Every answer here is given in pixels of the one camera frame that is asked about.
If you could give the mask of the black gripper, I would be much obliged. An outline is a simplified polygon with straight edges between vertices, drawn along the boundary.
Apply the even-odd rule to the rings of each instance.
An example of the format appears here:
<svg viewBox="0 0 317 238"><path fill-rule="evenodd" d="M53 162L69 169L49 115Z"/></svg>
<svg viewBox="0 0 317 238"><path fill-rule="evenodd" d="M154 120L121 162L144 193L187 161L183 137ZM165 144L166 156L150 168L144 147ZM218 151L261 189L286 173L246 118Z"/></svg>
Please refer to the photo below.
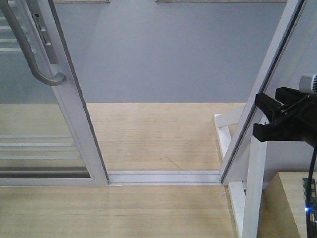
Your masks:
<svg viewBox="0 0 317 238"><path fill-rule="evenodd" d="M317 96L281 87L276 90L275 99L264 93L256 95L255 105L272 122L255 123L253 136L260 142L304 141L316 147Z"/></svg>

